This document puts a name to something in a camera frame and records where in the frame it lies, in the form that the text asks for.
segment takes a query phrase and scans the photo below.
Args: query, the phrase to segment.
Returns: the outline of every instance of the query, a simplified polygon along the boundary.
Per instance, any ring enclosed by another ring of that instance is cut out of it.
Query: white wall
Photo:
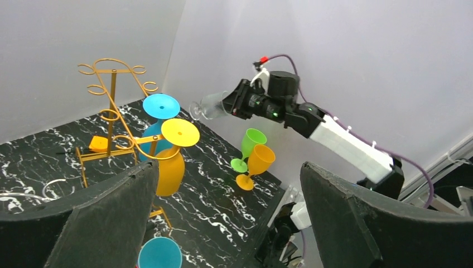
[[[306,98],[366,138],[427,166],[473,131],[471,1],[212,1],[184,9],[164,91],[183,107],[233,90],[261,56],[290,54]],[[267,65],[291,70],[285,60]],[[363,176],[318,144],[261,118],[206,124],[239,146],[261,129],[276,152],[270,171],[299,184],[310,160],[350,181]],[[417,174],[404,168],[407,178]],[[319,267],[313,233],[309,267]]]
[[[161,86],[184,4],[0,1],[0,143],[107,107],[106,97],[87,92],[98,81],[79,74],[80,63],[118,58],[144,65],[141,81]],[[143,98],[130,75],[119,75],[117,83],[118,103]]]

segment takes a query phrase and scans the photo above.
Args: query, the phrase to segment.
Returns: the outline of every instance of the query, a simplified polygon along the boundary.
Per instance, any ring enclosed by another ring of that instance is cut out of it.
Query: wine glass
[[[267,138],[263,132],[255,129],[247,129],[245,136],[242,140],[242,158],[232,159],[230,162],[231,168],[239,173],[245,173],[248,171],[247,163],[244,160],[250,156],[253,148],[256,144],[266,144]]]
[[[273,150],[266,145],[255,145],[250,157],[248,158],[248,175],[240,174],[236,177],[236,184],[246,191],[254,188],[254,182],[251,179],[253,175],[259,175],[269,169],[276,160]]]
[[[181,106],[177,100],[169,95],[166,94],[153,94],[143,101],[143,110],[151,117],[157,119],[157,122],[150,125],[146,130],[143,132],[142,137],[148,136],[157,136],[161,134],[161,126],[164,123],[164,120],[170,119],[175,117],[179,114],[181,110]],[[153,146],[151,142],[140,144],[141,150],[149,155],[156,155],[159,154],[161,151],[170,149],[172,147],[172,143],[167,140],[160,140],[155,144],[154,151],[151,151]],[[138,154],[138,157],[141,161],[147,160],[147,157],[144,156],[142,153]]]
[[[200,103],[192,102],[189,106],[189,114],[194,120],[214,119],[228,115],[223,105],[223,99],[228,95],[228,91],[210,94],[203,97]]]

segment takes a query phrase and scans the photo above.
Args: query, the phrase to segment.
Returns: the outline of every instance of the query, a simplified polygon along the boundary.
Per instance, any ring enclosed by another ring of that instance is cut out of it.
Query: purple cable
[[[287,58],[290,62],[291,62],[291,65],[292,65],[292,68],[294,69],[294,73],[296,75],[297,74],[297,69],[296,69],[296,65],[294,64],[294,61],[291,59],[291,57],[287,54],[276,54],[274,56],[271,56],[268,58],[268,60],[272,60],[272,59],[275,59],[275,58],[279,58],[279,57],[285,57]],[[302,94],[302,90],[301,90],[301,85],[299,84],[299,93],[301,94],[301,97],[302,99],[304,100],[304,102],[307,102],[306,98],[304,97],[304,95]],[[335,120],[335,117],[327,110],[322,110],[324,113],[328,114],[331,118],[333,118]],[[347,130],[348,128],[345,127],[341,121],[339,119],[335,120],[335,122],[341,127],[343,128],[344,130]],[[372,146],[372,144],[365,140],[364,138],[360,137],[358,134],[356,134],[355,132],[351,131],[350,130],[350,134],[352,134],[355,138],[357,138],[358,140],[364,142],[365,144],[369,145],[369,146]],[[388,155],[390,155],[391,157],[397,157],[399,159],[402,159],[404,161],[406,161],[407,163],[415,166],[418,170],[421,171],[422,175],[426,178],[427,180],[427,184],[429,186],[429,197],[427,198],[427,202],[425,203],[424,205],[424,208],[428,208],[431,204],[432,204],[432,201],[433,201],[433,196],[434,196],[434,190],[433,190],[433,182],[432,182],[432,179],[430,178],[430,176],[427,174],[427,172],[419,165],[417,164],[416,162],[412,161],[411,159],[407,158],[407,157],[404,157],[402,155],[399,155],[399,154],[396,154],[395,152],[392,152],[390,150],[387,150],[387,149],[384,149],[382,147],[379,147],[379,146],[374,146],[376,149],[378,149],[379,151],[381,152],[385,152],[387,153]]]

